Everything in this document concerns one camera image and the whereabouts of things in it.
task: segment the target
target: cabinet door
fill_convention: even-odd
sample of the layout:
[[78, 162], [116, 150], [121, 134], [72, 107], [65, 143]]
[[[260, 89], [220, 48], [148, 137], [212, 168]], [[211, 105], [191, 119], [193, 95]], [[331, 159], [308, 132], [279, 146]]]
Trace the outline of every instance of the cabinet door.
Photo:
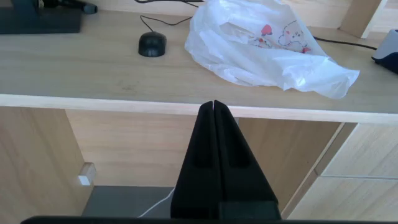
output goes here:
[[398, 178], [398, 126], [358, 124], [322, 176]]
[[318, 177], [289, 219], [398, 220], [398, 180]]
[[239, 119], [239, 127], [278, 198], [282, 216], [340, 126], [336, 122]]

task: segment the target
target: black device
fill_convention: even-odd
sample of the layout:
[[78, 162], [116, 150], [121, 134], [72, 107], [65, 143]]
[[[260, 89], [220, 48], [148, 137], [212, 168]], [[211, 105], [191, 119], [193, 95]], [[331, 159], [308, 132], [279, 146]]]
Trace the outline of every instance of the black device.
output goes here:
[[281, 220], [278, 200], [228, 107], [201, 105], [175, 187], [171, 219], [33, 217], [23, 224], [359, 224]]
[[96, 14], [98, 12], [96, 5], [79, 0], [43, 0], [43, 3], [44, 7], [47, 8], [64, 6], [71, 9], [81, 9], [85, 14]]
[[166, 53], [166, 36], [158, 32], [148, 32], [139, 39], [138, 53], [145, 57], [159, 57]]
[[11, 0], [0, 8], [0, 34], [56, 34], [80, 31], [79, 9], [41, 9], [38, 0]]

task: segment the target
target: white plastic bag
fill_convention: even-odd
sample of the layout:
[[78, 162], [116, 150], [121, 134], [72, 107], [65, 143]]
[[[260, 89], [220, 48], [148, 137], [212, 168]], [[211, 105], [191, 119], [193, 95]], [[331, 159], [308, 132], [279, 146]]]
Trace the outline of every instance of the white plastic bag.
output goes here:
[[239, 85], [342, 98], [359, 75], [327, 56], [291, 8], [277, 0], [207, 0], [191, 20], [185, 49]]

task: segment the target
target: black cable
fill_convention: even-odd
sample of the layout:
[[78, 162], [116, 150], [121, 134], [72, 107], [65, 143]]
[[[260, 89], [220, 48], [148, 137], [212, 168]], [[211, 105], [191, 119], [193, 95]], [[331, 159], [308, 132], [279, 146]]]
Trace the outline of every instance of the black cable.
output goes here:
[[145, 1], [135, 0], [135, 1], [138, 3], [141, 3], [141, 4], [145, 4], [145, 3], [157, 2], [157, 1], [182, 1], [182, 0], [145, 0]]
[[152, 20], [155, 20], [155, 21], [163, 22], [164, 24], [167, 24], [167, 25], [169, 25], [169, 26], [179, 25], [180, 23], [185, 22], [185, 21], [187, 21], [187, 20], [189, 20], [189, 19], [192, 18], [192, 17], [189, 17], [189, 18], [186, 18], [186, 19], [184, 19], [184, 20], [181, 20], [180, 22], [176, 22], [176, 23], [174, 23], [174, 24], [169, 24], [168, 22], [162, 21], [162, 20], [160, 20], [160, 19], [155, 19], [155, 18], [143, 16], [143, 15], [140, 15], [139, 17], [141, 18], [141, 21], [142, 21], [151, 31], [154, 31], [154, 30], [152, 30], [152, 29], [148, 26], [148, 24], [146, 24], [146, 23], [144, 22], [144, 20], [143, 20], [142, 18], [152, 19]]
[[324, 42], [330, 42], [330, 43], [335, 43], [335, 44], [353, 45], [353, 46], [358, 46], [358, 47], [365, 47], [367, 49], [377, 50], [377, 48], [375, 48], [375, 47], [371, 47], [371, 46], [367, 46], [367, 45], [363, 45], [363, 44], [355, 44], [355, 43], [337, 41], [337, 40], [326, 40], [326, 39], [322, 39], [322, 38], [315, 37], [315, 36], [313, 38], [315, 38], [315, 40], [320, 40], [320, 41], [324, 41]]
[[[148, 3], [148, 2], [154, 2], [154, 1], [169, 1], [169, 0], [146, 0], [146, 1], [135, 0], [135, 1], [138, 2], [138, 3]], [[194, 6], [194, 7], [199, 7], [199, 6], [196, 6], [196, 5], [191, 4], [191, 3], [189, 3], [189, 2], [186, 2], [186, 1], [184, 1], [184, 0], [178, 0], [178, 1], [184, 2], [185, 4], [188, 4], [188, 5], [191, 5], [191, 6]], [[192, 16], [189, 17], [189, 18], [183, 19], [183, 20], [181, 20], [180, 22], [177, 22], [177, 23], [174, 23], [174, 24], [170, 24], [170, 23], [165, 22], [165, 21], [162, 21], [162, 20], [160, 20], [160, 19], [155, 19], [155, 18], [143, 16], [143, 15], [140, 15], [139, 18], [140, 18], [141, 21], [150, 29], [150, 31], [153, 32], [154, 30], [153, 30], [152, 28], [150, 28], [150, 26], [149, 26], [142, 18], [152, 19], [152, 20], [154, 20], [154, 21], [163, 22], [164, 24], [167, 24], [167, 25], [169, 25], [169, 26], [175, 26], [175, 25], [178, 25], [178, 24], [180, 24], [180, 23], [182, 23], [182, 22], [185, 22], [185, 21], [187, 21], [187, 20], [189, 20], [189, 19], [192, 19]]]

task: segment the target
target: wall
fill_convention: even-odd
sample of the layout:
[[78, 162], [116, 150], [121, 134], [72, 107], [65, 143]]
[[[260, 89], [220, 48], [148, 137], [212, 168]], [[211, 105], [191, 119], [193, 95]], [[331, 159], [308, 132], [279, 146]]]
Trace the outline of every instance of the wall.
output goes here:
[[[154, 14], [175, 14], [191, 16], [195, 8], [181, 2], [156, 2], [139, 4], [134, 0], [87, 0], [103, 10], [144, 12]], [[292, 9], [308, 26], [338, 28], [351, 4], [351, 0], [281, 0]], [[0, 0], [1, 6], [10, 5], [10, 0]], [[382, 16], [376, 21], [373, 32], [388, 32], [398, 28], [398, 0], [389, 0]]]

